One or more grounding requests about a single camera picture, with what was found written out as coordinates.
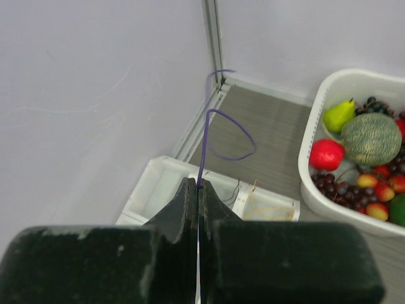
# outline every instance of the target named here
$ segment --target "white plastic tray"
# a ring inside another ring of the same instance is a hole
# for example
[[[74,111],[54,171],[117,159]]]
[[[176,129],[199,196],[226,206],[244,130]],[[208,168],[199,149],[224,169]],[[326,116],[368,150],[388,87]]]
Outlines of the white plastic tray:
[[[349,222],[357,228],[378,236],[405,236],[405,228],[388,222],[371,218],[362,213],[344,208],[330,201],[315,187],[311,180],[308,165],[312,143],[327,137],[321,125],[318,125],[324,108],[330,108],[344,100],[354,98],[364,103],[370,96],[387,102],[395,112],[405,109],[405,79],[374,73],[367,70],[345,69],[326,78],[315,97],[302,139],[298,157],[298,168],[301,176],[301,194],[312,211],[333,220]],[[353,164],[344,160],[334,172],[339,176]],[[355,175],[345,175],[346,179],[355,179]]]
[[[198,167],[167,156],[146,166],[117,224],[143,224],[173,198],[184,177],[197,179]],[[299,218],[299,201],[204,170],[218,197],[244,220],[290,220]]]

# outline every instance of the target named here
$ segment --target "wire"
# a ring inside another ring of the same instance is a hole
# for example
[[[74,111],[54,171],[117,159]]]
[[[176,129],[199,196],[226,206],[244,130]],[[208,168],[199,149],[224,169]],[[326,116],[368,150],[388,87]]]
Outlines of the wire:
[[[226,203],[227,201],[231,201],[229,204],[226,204],[227,206],[230,206],[233,203],[235,203],[235,201],[236,201],[236,199],[238,197],[238,194],[239,194],[239,188],[240,188],[240,179],[238,179],[238,184],[236,185],[236,187],[235,187],[235,189],[234,189],[234,191],[232,193],[232,196],[229,199],[223,200],[222,203]]]
[[[211,101],[211,94],[209,91],[209,80],[211,79],[212,76],[214,76],[217,73],[221,73],[221,72],[234,72],[234,70],[218,70],[218,71],[214,71],[212,73],[210,73],[207,76],[206,79],[206,105],[204,107],[204,111],[207,108],[207,105],[209,105],[209,102]],[[233,122],[236,126],[238,126],[238,128],[247,136],[247,138],[250,140],[252,146],[253,146],[253,151],[249,152],[248,154],[241,156],[241,157],[236,157],[236,158],[231,158],[231,157],[227,157],[227,156],[223,156],[220,155],[219,153],[217,153],[216,151],[213,151],[213,153],[219,157],[222,158],[224,160],[229,160],[229,161],[239,161],[239,160],[243,160],[251,155],[253,155],[256,150],[257,150],[257,145],[252,137],[252,135],[250,135],[250,133],[234,118],[232,118],[231,116],[229,116],[228,114],[226,114],[225,112],[221,111],[221,110],[216,110],[216,109],[209,109],[206,112],[206,116],[205,116],[205,125],[204,125],[204,135],[202,137],[202,150],[201,150],[201,162],[200,162],[200,167],[198,170],[198,177],[197,177],[197,188],[200,189],[201,188],[201,179],[203,176],[203,170],[204,170],[204,166],[205,166],[205,159],[206,159],[206,154],[207,154],[207,143],[208,143],[208,129],[209,129],[209,116],[211,113],[217,113],[223,117],[225,117],[226,119],[229,119],[231,122]]]

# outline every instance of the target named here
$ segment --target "cantaloupe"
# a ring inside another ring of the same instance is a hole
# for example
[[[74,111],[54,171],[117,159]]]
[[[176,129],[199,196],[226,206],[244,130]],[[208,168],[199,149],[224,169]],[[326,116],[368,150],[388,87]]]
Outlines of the cantaloupe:
[[[340,133],[346,157],[358,165],[379,166],[393,160],[401,149],[402,136],[394,119],[366,113],[347,122]]]

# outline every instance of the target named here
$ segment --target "plastic fruit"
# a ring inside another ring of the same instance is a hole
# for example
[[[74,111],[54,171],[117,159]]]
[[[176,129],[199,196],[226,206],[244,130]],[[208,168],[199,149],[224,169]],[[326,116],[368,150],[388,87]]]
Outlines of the plastic fruit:
[[[392,200],[395,196],[395,191],[384,182],[378,182],[374,187],[374,193],[382,203]]]
[[[377,220],[388,220],[388,208],[381,203],[370,203],[366,207],[366,214]]]
[[[387,165],[380,165],[373,168],[373,171],[380,174],[382,177],[389,179],[391,176],[390,169],[388,169]]]
[[[397,119],[395,122],[401,131],[402,137],[405,137],[405,121],[403,119]]]
[[[312,145],[309,164],[317,170],[336,170],[344,157],[344,148],[331,139],[320,139]]]
[[[401,150],[402,135],[395,120],[381,113],[366,113],[347,122],[340,133],[347,159],[374,167],[391,162]]]
[[[351,100],[344,101],[323,114],[323,123],[330,132],[340,133],[343,126],[355,117],[356,104]]]
[[[390,222],[405,226],[405,194],[397,195],[390,202]]]
[[[393,176],[389,179],[389,182],[396,193],[405,193],[405,176]]]
[[[360,188],[375,187],[378,184],[378,179],[373,174],[363,173],[357,178],[357,186]]]

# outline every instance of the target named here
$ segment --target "gray surface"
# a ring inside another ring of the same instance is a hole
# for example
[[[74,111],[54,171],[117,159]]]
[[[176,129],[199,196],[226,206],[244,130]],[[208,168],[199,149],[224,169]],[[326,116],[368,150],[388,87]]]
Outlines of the gray surface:
[[[230,162],[207,154],[206,168],[244,182],[258,180],[259,187],[301,201],[301,220],[327,220],[314,214],[302,201],[297,168],[299,148],[310,109],[260,93],[232,87],[221,105],[255,138],[257,153],[245,160]],[[251,146],[245,135],[217,115],[209,128],[215,148],[227,156],[241,156]],[[198,165],[201,145],[192,156]],[[376,237],[363,233],[377,260],[387,287],[384,303],[405,303],[405,240]]]

